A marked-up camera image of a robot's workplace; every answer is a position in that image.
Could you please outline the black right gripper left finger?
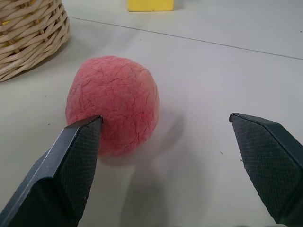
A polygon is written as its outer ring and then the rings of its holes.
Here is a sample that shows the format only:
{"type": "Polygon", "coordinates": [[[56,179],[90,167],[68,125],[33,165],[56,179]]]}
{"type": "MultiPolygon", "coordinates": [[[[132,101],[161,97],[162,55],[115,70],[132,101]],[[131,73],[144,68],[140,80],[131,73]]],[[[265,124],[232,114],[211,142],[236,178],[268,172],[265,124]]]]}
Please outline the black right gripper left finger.
{"type": "Polygon", "coordinates": [[[0,213],[2,227],[76,227],[95,175],[103,118],[65,127],[0,213]]]}

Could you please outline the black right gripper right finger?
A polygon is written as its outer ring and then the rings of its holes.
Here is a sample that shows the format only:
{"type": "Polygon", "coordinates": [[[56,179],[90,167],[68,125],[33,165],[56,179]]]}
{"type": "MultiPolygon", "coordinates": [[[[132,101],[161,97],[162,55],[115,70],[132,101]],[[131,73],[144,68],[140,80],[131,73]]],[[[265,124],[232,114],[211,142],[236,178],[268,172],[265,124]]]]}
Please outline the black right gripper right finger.
{"type": "Polygon", "coordinates": [[[303,224],[303,146],[281,124],[232,113],[244,168],[277,224],[303,224]]]}

